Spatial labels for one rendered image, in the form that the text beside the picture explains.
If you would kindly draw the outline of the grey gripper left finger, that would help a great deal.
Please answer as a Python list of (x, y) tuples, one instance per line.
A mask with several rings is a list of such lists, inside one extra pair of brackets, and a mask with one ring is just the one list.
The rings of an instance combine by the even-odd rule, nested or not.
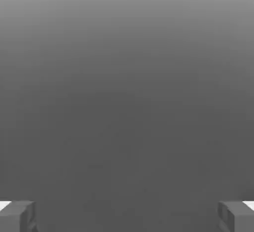
[(36, 202), (0, 200), (0, 232), (38, 232)]

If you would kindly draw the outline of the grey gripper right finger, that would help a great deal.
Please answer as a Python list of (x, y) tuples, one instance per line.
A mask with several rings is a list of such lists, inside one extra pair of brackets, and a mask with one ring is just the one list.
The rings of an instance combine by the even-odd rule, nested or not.
[(222, 232), (254, 232), (254, 201), (220, 201), (217, 214)]

